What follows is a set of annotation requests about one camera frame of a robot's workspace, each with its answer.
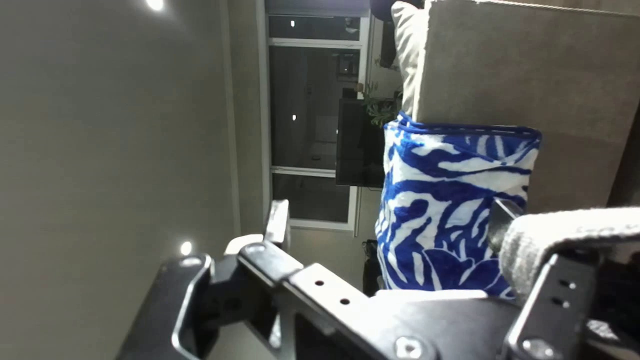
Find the blue patterned bag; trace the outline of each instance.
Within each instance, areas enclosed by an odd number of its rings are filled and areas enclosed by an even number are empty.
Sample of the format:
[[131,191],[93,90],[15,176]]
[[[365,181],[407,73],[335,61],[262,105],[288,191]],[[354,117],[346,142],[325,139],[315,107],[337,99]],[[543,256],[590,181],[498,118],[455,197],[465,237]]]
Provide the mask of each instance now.
[[510,299],[486,243],[495,199],[525,209],[540,133],[427,127],[400,114],[384,129],[384,191],[376,223],[388,289],[484,290]]

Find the screw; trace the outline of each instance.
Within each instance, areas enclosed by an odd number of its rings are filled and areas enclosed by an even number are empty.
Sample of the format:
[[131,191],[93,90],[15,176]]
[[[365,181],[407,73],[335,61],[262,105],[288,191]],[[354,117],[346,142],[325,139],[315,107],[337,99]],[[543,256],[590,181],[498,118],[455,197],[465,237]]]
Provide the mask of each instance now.
[[400,337],[397,341],[397,356],[402,360],[412,360],[422,356],[422,344],[417,338]]
[[537,360],[555,360],[555,358],[559,358],[556,350],[549,343],[544,343],[540,338],[525,341],[523,343],[523,350],[529,352],[530,356],[534,356]]

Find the metal bar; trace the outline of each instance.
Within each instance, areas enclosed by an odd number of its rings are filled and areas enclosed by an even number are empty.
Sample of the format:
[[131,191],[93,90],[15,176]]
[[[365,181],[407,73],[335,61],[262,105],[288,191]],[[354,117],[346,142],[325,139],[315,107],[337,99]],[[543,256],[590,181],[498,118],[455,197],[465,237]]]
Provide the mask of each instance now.
[[361,67],[358,67],[361,85],[366,85],[366,79],[369,79],[369,38],[370,38],[369,19],[361,19]]
[[350,186],[349,188],[349,221],[346,221],[346,230],[356,232],[356,213],[358,211],[358,188]]
[[320,228],[320,230],[338,230],[338,232],[354,230],[354,226],[349,223],[320,223],[320,221],[301,221],[301,218],[293,218],[293,228]]
[[361,51],[361,40],[271,38],[269,45],[276,49]]
[[[279,358],[306,360],[340,352],[349,358],[399,358],[397,341],[407,334],[420,344],[420,358],[437,358],[437,349],[418,328],[381,313],[363,292],[320,265],[303,269],[271,243],[246,247],[238,265],[246,271],[245,275],[256,276],[275,295],[283,311],[283,324],[286,324],[283,349],[273,349]],[[319,334],[304,349],[297,349],[301,337],[304,338],[301,316],[309,324],[306,331]]]
[[331,168],[275,166],[273,173],[286,174],[286,176],[337,178],[337,171],[331,171]]
[[[315,343],[297,344],[297,356],[312,358],[495,358],[517,316],[500,300],[366,299],[320,265],[285,280],[294,316],[317,328]],[[340,356],[322,352],[343,344]]]
[[262,161],[262,217],[269,215],[269,205],[273,200],[273,118],[271,118],[271,57],[269,57],[269,21],[264,0],[255,0],[256,4],[256,40],[259,40],[259,80],[261,80],[261,161]]

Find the black metal bracket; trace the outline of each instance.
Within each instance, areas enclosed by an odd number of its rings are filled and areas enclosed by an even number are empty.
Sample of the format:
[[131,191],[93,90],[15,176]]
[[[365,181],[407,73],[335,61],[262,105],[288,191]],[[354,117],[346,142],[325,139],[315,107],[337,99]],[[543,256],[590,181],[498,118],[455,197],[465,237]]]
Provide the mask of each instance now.
[[493,299],[365,297],[288,245],[288,206],[275,206],[264,243],[214,263],[163,265],[118,358],[205,358],[227,324],[245,322],[276,358],[572,358],[588,316],[596,267],[556,255],[525,309]]

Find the white fabric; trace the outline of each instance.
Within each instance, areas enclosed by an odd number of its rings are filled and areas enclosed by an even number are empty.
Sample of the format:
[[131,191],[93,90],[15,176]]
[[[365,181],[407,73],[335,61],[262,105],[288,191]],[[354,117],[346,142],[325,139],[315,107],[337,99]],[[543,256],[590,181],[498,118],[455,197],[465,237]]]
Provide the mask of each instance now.
[[599,209],[520,217],[508,228],[500,248],[500,271],[520,299],[527,299],[544,261],[566,245],[632,240],[640,237],[640,209]]
[[397,51],[402,74],[402,112],[418,122],[425,117],[418,114],[420,89],[425,80],[425,57],[427,57],[427,33],[429,33],[430,2],[425,8],[417,8],[409,2],[394,2],[392,19],[397,25]]

